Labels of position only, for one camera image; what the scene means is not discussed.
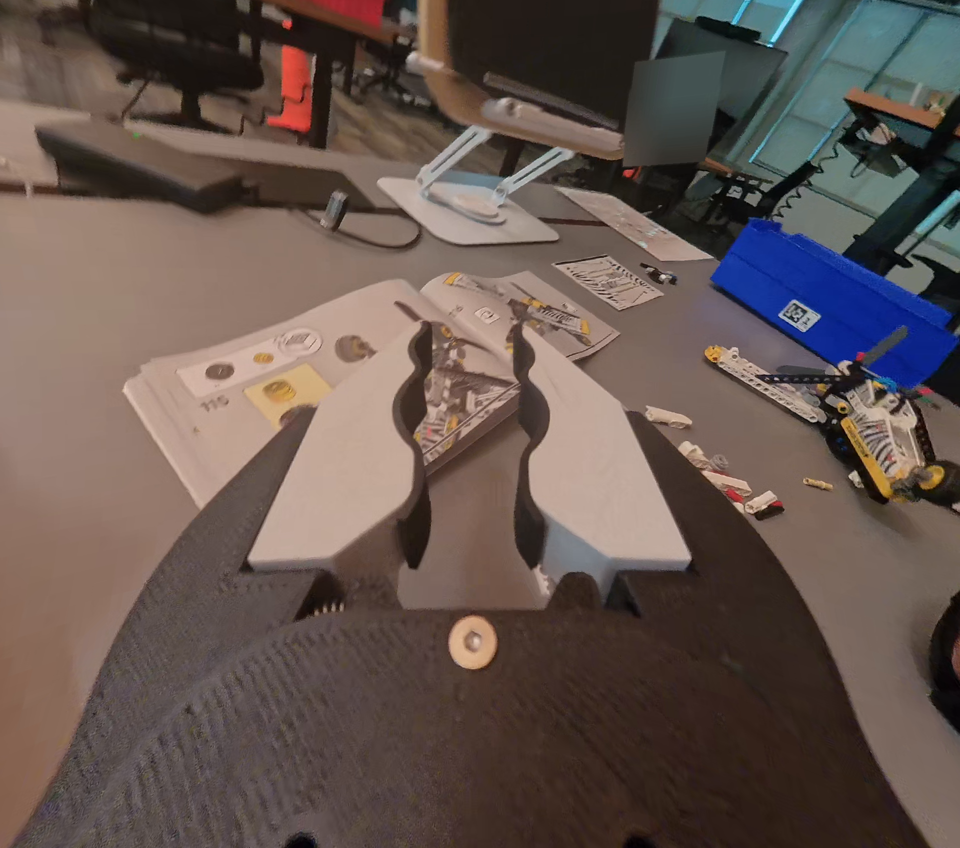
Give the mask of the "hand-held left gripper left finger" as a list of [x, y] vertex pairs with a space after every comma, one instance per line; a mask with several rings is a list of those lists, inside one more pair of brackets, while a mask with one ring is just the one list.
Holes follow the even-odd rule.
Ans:
[[428, 322], [414, 322], [318, 403], [248, 555], [259, 572], [416, 570], [431, 506], [423, 449]]

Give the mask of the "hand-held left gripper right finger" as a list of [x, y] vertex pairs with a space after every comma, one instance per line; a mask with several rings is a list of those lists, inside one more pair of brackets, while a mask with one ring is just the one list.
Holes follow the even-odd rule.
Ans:
[[681, 572], [692, 555], [621, 402], [531, 329], [511, 331], [519, 464], [513, 532], [527, 567], [610, 590], [630, 571]]

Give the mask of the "lego instruction booklet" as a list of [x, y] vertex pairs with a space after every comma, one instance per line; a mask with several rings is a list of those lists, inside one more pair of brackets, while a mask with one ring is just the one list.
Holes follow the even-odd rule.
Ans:
[[510, 332], [530, 329], [576, 362], [619, 332], [531, 271], [443, 274], [355, 290], [260, 332], [153, 360], [124, 394], [195, 504], [214, 495], [279, 431], [410, 326], [427, 322], [434, 367], [415, 439], [439, 470], [517, 408]]

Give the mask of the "zebra striped lego model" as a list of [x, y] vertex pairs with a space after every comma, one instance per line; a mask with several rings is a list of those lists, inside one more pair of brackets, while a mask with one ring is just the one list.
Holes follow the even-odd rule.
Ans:
[[898, 327], [853, 360], [822, 369], [783, 365], [769, 372], [737, 348], [721, 345], [707, 347], [703, 355], [741, 386], [816, 428], [854, 486], [870, 499], [881, 505], [918, 503], [896, 494], [897, 480], [916, 467], [948, 460], [936, 453], [921, 410], [929, 391], [903, 386], [873, 369], [907, 336], [907, 327]]

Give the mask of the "pile of small lego pieces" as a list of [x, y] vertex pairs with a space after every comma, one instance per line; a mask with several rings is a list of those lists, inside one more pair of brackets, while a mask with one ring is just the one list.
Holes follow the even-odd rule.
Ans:
[[[686, 431], [692, 420], [681, 413], [647, 406], [644, 411], [647, 421], [673, 430]], [[772, 491], [755, 493], [750, 484], [729, 474], [729, 465], [721, 455], [708, 456], [699, 445], [687, 440], [678, 446], [686, 461], [718, 489], [741, 513], [758, 521], [769, 520], [785, 511], [785, 504]]]

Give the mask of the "zebra sticker sheet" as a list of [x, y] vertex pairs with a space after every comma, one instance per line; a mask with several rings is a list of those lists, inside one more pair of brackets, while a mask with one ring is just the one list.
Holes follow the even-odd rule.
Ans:
[[553, 268], [618, 312], [660, 299], [664, 292], [609, 255], [554, 263]]

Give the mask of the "white book stand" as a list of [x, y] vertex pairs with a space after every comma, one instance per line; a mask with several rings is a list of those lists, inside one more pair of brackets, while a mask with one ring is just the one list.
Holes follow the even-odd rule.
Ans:
[[[571, 159], [622, 153], [618, 121], [546, 84], [549, 0], [416, 0], [417, 35], [406, 69], [420, 76], [439, 110], [463, 130], [414, 180], [382, 177], [378, 187], [431, 235], [455, 245], [544, 243], [559, 236], [511, 195]], [[546, 145], [523, 170], [507, 170], [494, 188], [448, 179], [494, 135]]]

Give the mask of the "blue storage bin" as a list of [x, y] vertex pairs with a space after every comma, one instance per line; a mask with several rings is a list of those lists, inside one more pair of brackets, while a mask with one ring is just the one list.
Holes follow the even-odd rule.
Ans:
[[926, 383], [958, 345], [947, 312], [777, 221], [751, 219], [711, 282], [831, 364], [905, 328], [873, 368], [900, 386]]

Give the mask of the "black office chair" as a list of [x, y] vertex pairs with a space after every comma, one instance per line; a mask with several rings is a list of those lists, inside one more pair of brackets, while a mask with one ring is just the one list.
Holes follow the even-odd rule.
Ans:
[[709, 198], [702, 221], [709, 231], [720, 233], [731, 225], [744, 227], [754, 219], [779, 218], [791, 198], [799, 195], [818, 171], [807, 161], [776, 183], [746, 172], [728, 171], [719, 176], [719, 188]]
[[263, 86], [260, 62], [241, 51], [240, 22], [236, 0], [88, 0], [87, 33], [121, 62], [119, 82], [139, 84], [118, 121], [135, 115], [147, 87], [165, 84], [178, 92], [178, 110], [139, 120], [230, 134], [203, 116], [201, 99]]

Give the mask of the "black charger box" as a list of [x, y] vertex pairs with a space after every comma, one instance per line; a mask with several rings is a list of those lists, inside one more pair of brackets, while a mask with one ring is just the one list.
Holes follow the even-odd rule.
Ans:
[[61, 173], [91, 189], [167, 201], [200, 214], [232, 207], [245, 194], [243, 176], [230, 166], [115, 122], [42, 122], [34, 135]]

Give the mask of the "orange traffic cone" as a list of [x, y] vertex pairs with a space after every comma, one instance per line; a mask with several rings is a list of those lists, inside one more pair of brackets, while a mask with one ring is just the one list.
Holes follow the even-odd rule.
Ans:
[[266, 118], [270, 127], [304, 136], [311, 126], [312, 56], [291, 46], [281, 50], [281, 108]]

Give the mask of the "dark monitor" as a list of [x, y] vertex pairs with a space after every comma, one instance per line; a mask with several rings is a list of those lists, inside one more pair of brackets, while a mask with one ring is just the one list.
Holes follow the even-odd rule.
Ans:
[[704, 15], [675, 19], [666, 28], [654, 57], [725, 55], [716, 113], [706, 154], [730, 149], [776, 85], [788, 54], [761, 42], [757, 29]]

